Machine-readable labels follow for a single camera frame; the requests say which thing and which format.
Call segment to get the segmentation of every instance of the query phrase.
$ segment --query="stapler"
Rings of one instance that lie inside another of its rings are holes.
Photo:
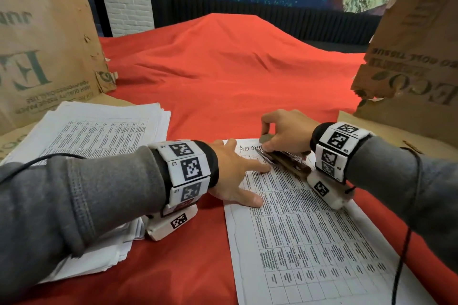
[[[259,142],[261,144],[265,143],[272,137],[272,134],[262,135]],[[354,196],[354,187],[341,184],[321,171],[312,169],[305,163],[305,159],[311,151],[304,152],[301,155],[284,151],[265,152],[262,149],[257,149],[256,151],[271,166],[282,167],[301,180],[307,181],[316,194],[334,210],[341,209]]]

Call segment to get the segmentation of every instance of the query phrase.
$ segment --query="right hand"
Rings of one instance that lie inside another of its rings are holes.
[[[312,133],[320,124],[299,110],[283,109],[265,114],[261,121],[261,135],[269,133],[270,124],[275,124],[275,135],[262,144],[264,151],[286,151],[294,154],[310,151]]]

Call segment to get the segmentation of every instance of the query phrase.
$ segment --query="wristband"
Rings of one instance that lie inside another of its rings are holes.
[[[337,182],[344,184],[346,183],[345,168],[349,159],[356,153],[362,143],[372,137],[373,134],[366,129],[361,129],[345,122],[337,122],[330,125],[326,123],[324,131],[321,126],[317,127],[317,129],[321,128],[321,130],[313,133],[317,158],[316,168],[334,178]]]
[[[195,204],[218,182],[218,159],[204,142],[168,141],[148,147],[156,158],[166,189],[161,217]]]

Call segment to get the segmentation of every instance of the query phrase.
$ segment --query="finger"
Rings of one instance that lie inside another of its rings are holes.
[[[237,140],[235,139],[229,139],[226,142],[226,147],[230,149],[232,152],[235,152],[235,148],[237,147]]]
[[[261,163],[256,159],[245,159],[245,171],[259,171],[260,173],[269,172],[271,170],[269,164]]]
[[[247,191],[242,188],[237,188],[233,191],[232,200],[241,205],[260,208],[264,204],[263,199],[252,191]]]
[[[266,152],[280,151],[278,140],[279,135],[275,134],[272,139],[262,144],[262,149]]]
[[[260,118],[260,121],[262,123],[262,129],[260,132],[261,135],[267,134],[269,132],[271,123],[277,123],[279,111],[280,110],[276,110],[266,113],[265,115],[262,115],[262,117]]]

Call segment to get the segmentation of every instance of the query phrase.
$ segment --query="red tablecloth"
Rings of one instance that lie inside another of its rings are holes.
[[[299,109],[327,122],[359,102],[350,86],[363,54],[316,49],[255,16],[212,14],[102,44],[119,73],[112,95],[171,110],[169,139],[259,137],[267,111]],[[364,191],[356,202],[399,252],[405,225]],[[236,304],[223,206],[205,196],[198,207],[163,241],[134,242],[116,267],[37,286],[24,303]],[[418,236],[408,264],[438,303],[457,302],[458,277]]]

